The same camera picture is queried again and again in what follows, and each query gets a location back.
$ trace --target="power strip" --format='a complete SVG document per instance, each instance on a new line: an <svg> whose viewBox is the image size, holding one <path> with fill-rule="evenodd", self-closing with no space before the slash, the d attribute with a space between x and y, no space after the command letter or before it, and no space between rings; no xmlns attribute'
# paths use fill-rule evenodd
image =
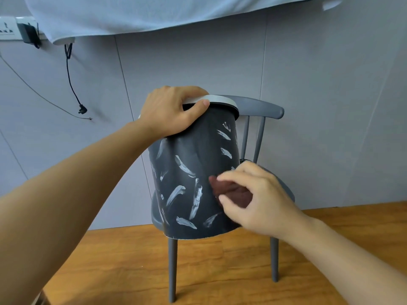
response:
<svg viewBox="0 0 407 305"><path fill-rule="evenodd" d="M17 23L32 25L38 28L37 21L32 16L26 17L13 17L13 16L0 16L0 40L22 40L20 31L18 30ZM39 38L42 40L47 39L41 28L38 28Z"/></svg>

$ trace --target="white towel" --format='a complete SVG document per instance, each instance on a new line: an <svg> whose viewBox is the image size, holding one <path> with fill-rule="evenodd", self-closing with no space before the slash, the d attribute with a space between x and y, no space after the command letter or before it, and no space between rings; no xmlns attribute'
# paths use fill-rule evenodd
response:
<svg viewBox="0 0 407 305"><path fill-rule="evenodd" d="M304 0L26 0L26 3L47 38L56 43L76 36L163 29L296 1ZM326 0L323 4L328 9L339 3Z"/></svg>

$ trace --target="chair leg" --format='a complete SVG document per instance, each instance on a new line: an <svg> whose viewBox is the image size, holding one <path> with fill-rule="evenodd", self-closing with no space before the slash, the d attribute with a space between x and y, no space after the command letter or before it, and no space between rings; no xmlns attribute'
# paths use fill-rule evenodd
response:
<svg viewBox="0 0 407 305"><path fill-rule="evenodd" d="M169 302L176 301L178 240L168 239Z"/></svg>
<svg viewBox="0 0 407 305"><path fill-rule="evenodd" d="M272 278L273 282L278 282L278 239L270 238L270 254L272 258Z"/></svg>

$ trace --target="dark gray bucket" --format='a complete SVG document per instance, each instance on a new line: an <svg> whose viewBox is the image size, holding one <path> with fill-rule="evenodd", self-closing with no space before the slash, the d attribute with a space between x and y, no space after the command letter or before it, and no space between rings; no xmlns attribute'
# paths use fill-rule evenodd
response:
<svg viewBox="0 0 407 305"><path fill-rule="evenodd" d="M173 239L213 237L239 227L225 215L208 181L239 165L238 109L221 96L204 98L211 104L189 128L149 147L164 234Z"/></svg>

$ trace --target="black cable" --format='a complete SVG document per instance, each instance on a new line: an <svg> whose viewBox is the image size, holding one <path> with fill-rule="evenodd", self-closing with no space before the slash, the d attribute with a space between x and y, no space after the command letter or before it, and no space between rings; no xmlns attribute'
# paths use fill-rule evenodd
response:
<svg viewBox="0 0 407 305"><path fill-rule="evenodd" d="M64 45L65 48L65 56L66 56L66 72L68 73L68 81L69 81L69 86L71 87L72 92L74 93L78 104L79 104L79 113L80 114L84 114L86 113L88 110L86 109L86 107L84 105L81 104L81 102L79 101L78 96L76 95L74 88L72 87L72 83L71 83L71 76L69 75L69 66L68 66L68 60L71 59L71 54L72 54L72 43L70 43L69 45Z"/></svg>
<svg viewBox="0 0 407 305"><path fill-rule="evenodd" d="M69 115L71 115L71 116L73 116L73 117L76 117L76 118L78 118L78 119L92 120L91 117L78 117L78 116L76 116L76 115L73 115L72 113L66 111L65 109L63 109L63 108L61 108L61 107L55 105L53 102L50 102L48 99L46 99L46 98L43 97L41 94L39 94L37 91L35 91L35 90L21 77L21 76L13 69L13 67L11 67L11 65L8 64L8 62L7 62L6 60L4 60L4 58L3 58L3 56L2 56L1 53L0 53L0 59L3 60L3 62L8 66L8 68L11 69L11 70L13 71L13 73L16 74L16 76L17 76L18 78L20 78L20 80L23 81L26 86L28 86L28 88L30 88L35 94L37 94L39 97L41 97L44 101L50 103L51 105L57 107L58 109L61 109L63 112L66 112L66 113L68 113Z"/></svg>

